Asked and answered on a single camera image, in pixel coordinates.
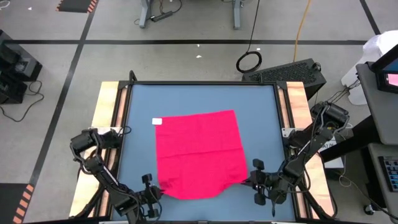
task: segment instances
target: wooden frame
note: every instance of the wooden frame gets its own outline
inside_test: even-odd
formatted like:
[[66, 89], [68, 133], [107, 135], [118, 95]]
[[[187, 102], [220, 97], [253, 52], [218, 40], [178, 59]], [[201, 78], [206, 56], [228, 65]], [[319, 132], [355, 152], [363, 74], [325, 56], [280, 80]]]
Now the wooden frame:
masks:
[[[110, 127], [112, 120], [116, 127], [120, 127], [123, 120], [124, 102], [127, 95], [127, 90], [122, 89], [118, 97], [118, 86], [119, 82], [103, 82], [99, 91], [97, 106], [92, 122], [92, 127]], [[286, 104], [286, 97], [289, 97], [289, 104]], [[286, 128], [289, 125], [288, 113], [292, 113], [292, 119], [296, 128], [306, 128], [311, 124], [312, 119], [308, 108], [307, 97], [305, 96], [304, 85], [301, 82], [287, 82], [287, 91], [279, 89], [279, 100], [282, 109], [283, 123]], [[118, 106], [118, 111], [114, 111], [115, 106]], [[114, 162], [114, 155], [116, 151], [111, 150], [109, 153], [108, 167], [111, 167]], [[317, 154], [313, 156], [306, 165], [308, 174], [311, 178], [313, 186], [310, 189], [311, 194], [322, 206], [324, 211], [329, 215], [333, 215], [334, 209], [331, 203], [330, 192], [326, 182], [325, 172], [323, 170], [323, 164], [320, 156]], [[79, 213], [84, 206], [88, 203], [92, 195], [98, 189], [98, 181], [89, 175], [85, 175], [80, 172], [78, 183], [76, 185], [75, 196], [73, 198], [72, 207], [70, 210], [70, 216]], [[301, 218], [318, 218], [314, 211], [312, 211], [312, 217], [307, 217], [307, 207], [303, 199], [302, 194], [297, 194], [298, 209]], [[99, 216], [105, 216], [107, 214], [108, 205], [108, 193], [105, 192], [102, 198], [101, 207], [99, 208]]]

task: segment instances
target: black keyboard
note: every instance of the black keyboard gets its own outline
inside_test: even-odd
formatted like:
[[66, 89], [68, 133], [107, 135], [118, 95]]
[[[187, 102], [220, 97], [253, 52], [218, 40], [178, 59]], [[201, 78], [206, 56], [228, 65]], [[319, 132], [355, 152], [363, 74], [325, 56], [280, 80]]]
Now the black keyboard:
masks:
[[258, 81], [260, 75], [265, 82], [287, 81], [303, 82], [309, 84], [317, 79], [314, 69], [308, 66], [308, 63], [291, 63], [288, 66], [278, 68], [269, 68], [249, 76], [250, 81]]
[[379, 156], [387, 185], [391, 192], [398, 192], [398, 157]]

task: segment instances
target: concrete floor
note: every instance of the concrete floor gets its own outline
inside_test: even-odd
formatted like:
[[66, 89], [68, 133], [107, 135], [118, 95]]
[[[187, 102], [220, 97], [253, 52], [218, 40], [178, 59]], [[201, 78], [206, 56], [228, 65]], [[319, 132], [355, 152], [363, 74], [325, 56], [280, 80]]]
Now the concrete floor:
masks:
[[[40, 176], [33, 180], [36, 188], [25, 222], [68, 217], [78, 170], [68, 144], [71, 137], [91, 124], [101, 82], [125, 80], [130, 70], [135, 71], [139, 80], [241, 79], [235, 62], [248, 46], [226, 44], [226, 41], [250, 38], [257, 1], [244, 2], [240, 30], [233, 30], [231, 3], [182, 1], [180, 12], [157, 23], [150, 21], [146, 29], [133, 24], [141, 11], [140, 1], [99, 0], [91, 16], [57, 12], [59, 0], [12, 0], [9, 7], [0, 10], [0, 29], [25, 43], [23, 48], [44, 66], [39, 75], [44, 101], [35, 105], [23, 122], [13, 123], [0, 116], [0, 142], [3, 142], [0, 182], [32, 183], [30, 178], [39, 153], [48, 149]], [[362, 45], [348, 45], [346, 40], [368, 40], [377, 29], [380, 32], [398, 29], [396, 0], [366, 0], [376, 29], [369, 22], [364, 2], [313, 0], [310, 6], [300, 39], [341, 40], [338, 45], [313, 41], [298, 47], [298, 60], [313, 58], [322, 65], [327, 84], [319, 91], [318, 101], [327, 100], [342, 90], [340, 79], [361, 58]], [[271, 40], [251, 47], [260, 49], [261, 68], [291, 62], [293, 41], [274, 44], [274, 40], [295, 39], [306, 3], [306, 0], [261, 1], [254, 39]], [[178, 4], [178, 1], [165, 1], [164, 10], [174, 10]], [[157, 1], [153, 12], [159, 14]], [[199, 40], [208, 39], [221, 41], [220, 44], [200, 44]], [[200, 45], [140, 41], [92, 44], [85, 40], [198, 40]], [[254, 62], [248, 58], [243, 63], [249, 67]], [[35, 96], [27, 96], [23, 104], [4, 108], [18, 118], [34, 100]], [[346, 96], [337, 104], [350, 112], [353, 125], [369, 115], [367, 106], [353, 106]], [[47, 131], [51, 124], [53, 129]], [[358, 176], [359, 168], [350, 165], [355, 164], [350, 156], [348, 163], [348, 175]], [[359, 185], [363, 183], [363, 179], [358, 179]], [[371, 217], [365, 215], [362, 206], [368, 202], [354, 188], [343, 188], [334, 181], [330, 181], [330, 188], [341, 220], [389, 223], [381, 212]]]

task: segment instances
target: red cloth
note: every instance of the red cloth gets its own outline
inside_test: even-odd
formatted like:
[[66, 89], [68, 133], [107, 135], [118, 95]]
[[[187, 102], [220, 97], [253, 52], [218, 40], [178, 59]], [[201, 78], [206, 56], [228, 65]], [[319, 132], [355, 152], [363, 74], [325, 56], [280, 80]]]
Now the red cloth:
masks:
[[211, 198], [248, 177], [233, 110], [164, 117], [155, 137], [159, 185], [169, 196]]

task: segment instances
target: yellow cable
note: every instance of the yellow cable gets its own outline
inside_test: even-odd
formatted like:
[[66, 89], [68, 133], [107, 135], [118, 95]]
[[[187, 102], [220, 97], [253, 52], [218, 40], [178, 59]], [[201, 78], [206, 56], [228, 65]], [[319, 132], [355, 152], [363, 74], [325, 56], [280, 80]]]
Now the yellow cable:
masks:
[[308, 12], [308, 8], [310, 7], [310, 4], [311, 4], [311, 0], [308, 0], [307, 6], [306, 6], [305, 11], [304, 11], [303, 19], [301, 20], [300, 27], [298, 28], [298, 31], [297, 31], [296, 42], [294, 43], [294, 56], [293, 56], [293, 62], [296, 61], [297, 42], [299, 41], [299, 37], [300, 37], [300, 33], [301, 33], [301, 28], [303, 27], [303, 23], [304, 23], [304, 20], [305, 20], [305, 16], [307, 16], [307, 12]]

